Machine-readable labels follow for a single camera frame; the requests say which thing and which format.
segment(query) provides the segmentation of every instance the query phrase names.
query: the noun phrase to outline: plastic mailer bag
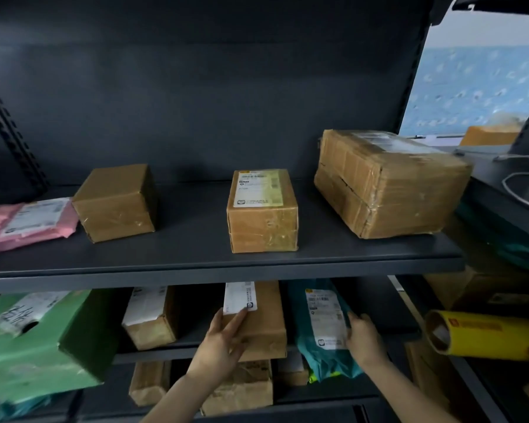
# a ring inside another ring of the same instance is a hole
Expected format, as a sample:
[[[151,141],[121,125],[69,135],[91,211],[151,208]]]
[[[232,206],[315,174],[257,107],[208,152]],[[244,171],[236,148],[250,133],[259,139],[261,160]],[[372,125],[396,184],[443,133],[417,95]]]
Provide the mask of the plastic mailer bag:
[[[319,381],[334,372],[349,378],[362,374],[346,347],[350,307],[329,279],[285,282],[296,345]]]

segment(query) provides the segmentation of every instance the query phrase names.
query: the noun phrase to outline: yellow roll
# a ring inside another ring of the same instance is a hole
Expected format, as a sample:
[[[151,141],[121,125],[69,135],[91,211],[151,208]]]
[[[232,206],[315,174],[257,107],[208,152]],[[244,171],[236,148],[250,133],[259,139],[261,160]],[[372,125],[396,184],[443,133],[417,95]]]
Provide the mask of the yellow roll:
[[[529,319],[431,310],[425,333],[442,355],[529,360]]]

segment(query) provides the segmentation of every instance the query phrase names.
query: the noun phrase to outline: blue patterned wallpaper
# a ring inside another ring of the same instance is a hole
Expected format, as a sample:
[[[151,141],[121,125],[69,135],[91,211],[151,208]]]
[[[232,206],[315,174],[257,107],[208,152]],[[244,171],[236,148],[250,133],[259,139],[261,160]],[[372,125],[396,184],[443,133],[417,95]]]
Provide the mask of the blue patterned wallpaper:
[[[529,115],[529,46],[426,48],[400,133],[463,134],[500,110]]]

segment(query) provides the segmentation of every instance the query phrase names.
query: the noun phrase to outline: white tag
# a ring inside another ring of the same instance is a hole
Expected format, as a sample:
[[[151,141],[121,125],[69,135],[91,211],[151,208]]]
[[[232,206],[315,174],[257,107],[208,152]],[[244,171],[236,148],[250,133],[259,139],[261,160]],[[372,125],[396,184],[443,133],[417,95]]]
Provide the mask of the white tag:
[[[504,294],[497,292],[488,300],[488,304],[529,304],[529,294]]]
[[[451,345],[451,333],[444,325],[439,325],[433,330],[433,335],[443,341],[449,347]]]
[[[347,326],[335,291],[306,289],[315,343],[325,350],[346,349]]]
[[[14,234],[33,234],[57,225],[63,209],[71,201],[70,197],[41,200],[28,203],[14,215],[6,227],[0,230],[0,237]]]
[[[0,315],[0,330],[20,335],[27,325],[39,322],[70,291],[34,292],[26,295]]]
[[[166,286],[135,287],[122,324],[128,327],[156,320],[165,312],[166,290]]]
[[[233,207],[282,206],[278,170],[241,171]]]
[[[296,373],[304,371],[303,356],[296,350],[289,351],[284,359],[276,361],[279,373]]]
[[[424,153],[444,153],[444,151],[430,147],[428,145],[417,145],[412,142],[402,141],[401,139],[395,138],[395,135],[386,134],[384,132],[353,132],[352,134],[357,138],[366,139],[368,142],[380,147],[387,153],[406,153],[413,155],[420,155]]]
[[[254,282],[229,282],[223,299],[223,314],[234,315],[245,307],[250,312],[257,309],[257,293]]]

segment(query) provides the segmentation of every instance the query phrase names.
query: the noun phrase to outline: person's hand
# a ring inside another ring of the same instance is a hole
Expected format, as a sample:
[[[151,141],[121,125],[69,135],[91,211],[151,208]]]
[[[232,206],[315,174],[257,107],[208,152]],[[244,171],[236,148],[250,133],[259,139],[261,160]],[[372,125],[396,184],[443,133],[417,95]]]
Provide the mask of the person's hand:
[[[360,368],[368,372],[371,368],[387,364],[389,360],[386,348],[370,317],[364,313],[359,318],[353,312],[348,312],[348,316],[351,332],[347,348]]]
[[[233,337],[246,316],[245,307],[222,330],[223,308],[219,309],[212,319],[204,341],[192,358],[186,375],[196,380],[200,388],[207,388],[208,394],[233,372],[247,348],[243,343],[232,344]]]

